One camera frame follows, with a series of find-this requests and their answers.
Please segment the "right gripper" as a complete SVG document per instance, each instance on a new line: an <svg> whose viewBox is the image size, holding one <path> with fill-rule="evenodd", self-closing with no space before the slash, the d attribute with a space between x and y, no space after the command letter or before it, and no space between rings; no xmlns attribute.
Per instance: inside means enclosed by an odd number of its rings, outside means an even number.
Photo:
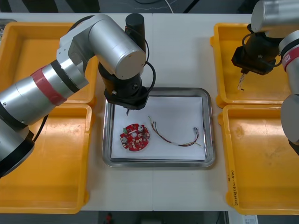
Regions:
<svg viewBox="0 0 299 224"><path fill-rule="evenodd" d="M266 75L271 72L276 64L276 54L262 48L238 47L232 57L234 66L241 68L241 73L246 75L253 72Z"/></svg>

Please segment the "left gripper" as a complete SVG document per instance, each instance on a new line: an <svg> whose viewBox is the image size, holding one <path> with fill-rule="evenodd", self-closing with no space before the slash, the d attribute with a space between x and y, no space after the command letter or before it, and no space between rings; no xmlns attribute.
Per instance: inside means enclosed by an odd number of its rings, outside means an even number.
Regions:
<svg viewBox="0 0 299 224"><path fill-rule="evenodd" d="M130 110L141 110L145 107L149 93L147 93L147 88L142 86L136 95L127 98L109 94L107 89L104 90L104 96L109 103L126 108L125 115L128 116Z"/></svg>

